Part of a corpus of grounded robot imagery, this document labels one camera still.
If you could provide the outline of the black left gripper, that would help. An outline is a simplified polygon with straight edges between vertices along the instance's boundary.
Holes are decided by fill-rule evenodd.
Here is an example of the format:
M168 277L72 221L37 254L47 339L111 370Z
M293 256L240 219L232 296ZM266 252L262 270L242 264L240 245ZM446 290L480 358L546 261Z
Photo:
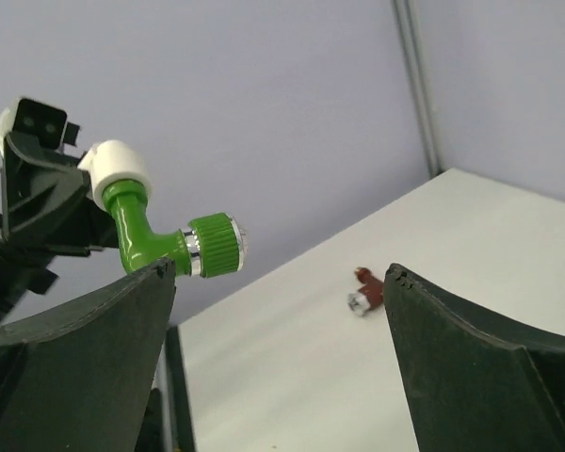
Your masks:
M0 323L26 292L48 292L57 280L49 269L55 255L118 247L114 220L88 197L89 174L78 158L21 132L7 133L4 144L0 226L2 219L4 239L22 250L0 241Z

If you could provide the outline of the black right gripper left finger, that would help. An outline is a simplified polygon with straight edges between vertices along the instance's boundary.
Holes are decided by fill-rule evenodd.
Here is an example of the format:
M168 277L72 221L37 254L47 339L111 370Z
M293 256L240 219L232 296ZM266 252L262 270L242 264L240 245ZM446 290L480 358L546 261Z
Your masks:
M175 295L160 259L0 327L0 451L132 451Z

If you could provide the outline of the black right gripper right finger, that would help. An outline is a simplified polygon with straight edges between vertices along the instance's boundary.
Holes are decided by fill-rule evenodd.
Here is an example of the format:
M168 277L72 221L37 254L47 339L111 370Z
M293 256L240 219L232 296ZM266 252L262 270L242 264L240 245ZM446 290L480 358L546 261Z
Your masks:
M384 306L422 451L565 451L565 336L386 271Z

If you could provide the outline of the white plastic elbow fitting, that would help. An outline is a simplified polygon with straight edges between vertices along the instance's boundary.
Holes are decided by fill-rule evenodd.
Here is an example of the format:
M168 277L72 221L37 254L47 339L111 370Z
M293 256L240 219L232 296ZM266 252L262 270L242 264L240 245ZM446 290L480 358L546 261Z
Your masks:
M148 198L153 194L153 184L141 155L126 143L110 139L95 143L77 165L89 174L89 197L103 211L103 193L112 184L131 180L140 183Z

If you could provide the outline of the green plastic faucet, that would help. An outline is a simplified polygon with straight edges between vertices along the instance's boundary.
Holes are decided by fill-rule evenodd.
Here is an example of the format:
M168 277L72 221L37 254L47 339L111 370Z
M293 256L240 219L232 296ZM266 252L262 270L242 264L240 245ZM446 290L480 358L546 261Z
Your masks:
M246 234L225 213L194 218L184 229L158 234L147 219L148 194L143 184L115 182L105 189L103 203L115 221L121 263L128 274L161 258L174 262L178 276L214 278L244 265Z

